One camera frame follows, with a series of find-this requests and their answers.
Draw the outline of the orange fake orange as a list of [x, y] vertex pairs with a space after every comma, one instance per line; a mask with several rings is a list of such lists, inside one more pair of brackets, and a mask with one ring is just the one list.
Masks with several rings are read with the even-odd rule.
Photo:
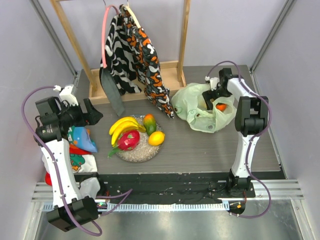
[[217, 103], [217, 104], [215, 105], [215, 107], [216, 107], [216, 109], [218, 109], [219, 111], [224, 112], [224, 111], [227, 109], [228, 105], [227, 105], [227, 104], [224, 104], [224, 103]]

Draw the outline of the green avocado print plastic bag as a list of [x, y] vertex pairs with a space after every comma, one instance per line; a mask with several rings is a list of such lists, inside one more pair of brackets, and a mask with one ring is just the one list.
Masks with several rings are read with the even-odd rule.
[[171, 103], [177, 116], [185, 120], [192, 130], [215, 133], [235, 118], [237, 108], [234, 106], [234, 96], [230, 96], [220, 97], [212, 102], [214, 105], [225, 104], [225, 110], [208, 110], [203, 92], [209, 89], [207, 84], [190, 83], [176, 92]]

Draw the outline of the yellow fake banana bunch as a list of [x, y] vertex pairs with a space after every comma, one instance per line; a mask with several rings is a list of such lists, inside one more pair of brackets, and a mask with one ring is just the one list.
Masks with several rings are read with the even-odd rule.
[[146, 132], [146, 128], [139, 124], [133, 116], [126, 116], [116, 121], [109, 129], [109, 135], [111, 136], [111, 145], [115, 147], [117, 140], [121, 136], [121, 134], [131, 130], [137, 130], [142, 133]]

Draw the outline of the red fake dragon fruit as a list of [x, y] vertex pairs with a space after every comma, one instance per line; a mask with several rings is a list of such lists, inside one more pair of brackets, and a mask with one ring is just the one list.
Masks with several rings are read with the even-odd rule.
[[140, 141], [140, 132], [138, 130], [130, 130], [122, 133], [116, 140], [115, 146], [108, 153], [108, 157], [111, 158], [114, 154], [119, 152], [127, 152], [135, 149]]

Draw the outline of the green red fake mango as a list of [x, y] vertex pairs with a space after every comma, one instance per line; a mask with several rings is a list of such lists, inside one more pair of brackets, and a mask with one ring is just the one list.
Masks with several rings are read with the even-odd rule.
[[142, 123], [148, 136], [157, 130], [157, 123], [152, 114], [145, 115]]

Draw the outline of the yellow fake lemon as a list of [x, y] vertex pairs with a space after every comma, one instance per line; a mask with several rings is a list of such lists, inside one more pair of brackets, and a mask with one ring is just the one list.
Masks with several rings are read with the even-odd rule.
[[165, 141], [165, 134], [162, 131], [155, 131], [148, 138], [148, 144], [151, 146], [159, 146], [164, 141]]

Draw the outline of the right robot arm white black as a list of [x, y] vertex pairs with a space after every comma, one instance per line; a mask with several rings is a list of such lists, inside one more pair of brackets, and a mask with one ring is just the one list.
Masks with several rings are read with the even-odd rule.
[[214, 108], [210, 100], [234, 97], [237, 101], [234, 125], [238, 132], [238, 145], [235, 161], [224, 187], [230, 197], [236, 198], [251, 188], [254, 151], [260, 135], [267, 130], [269, 100], [266, 96], [257, 95], [242, 76], [232, 74], [230, 68], [221, 69], [218, 78], [206, 76], [205, 82], [210, 88], [202, 96], [209, 110]]

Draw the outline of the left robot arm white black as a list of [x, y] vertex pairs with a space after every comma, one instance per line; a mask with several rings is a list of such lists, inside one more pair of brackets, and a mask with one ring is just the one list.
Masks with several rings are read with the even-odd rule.
[[53, 190], [54, 209], [46, 214], [50, 224], [68, 232], [98, 218], [95, 199], [102, 199], [107, 187], [97, 172], [85, 176], [77, 185], [70, 159], [68, 131], [71, 127], [95, 125], [103, 117], [89, 99], [87, 112], [67, 100], [47, 97], [35, 103], [39, 112], [35, 140], [45, 156]]

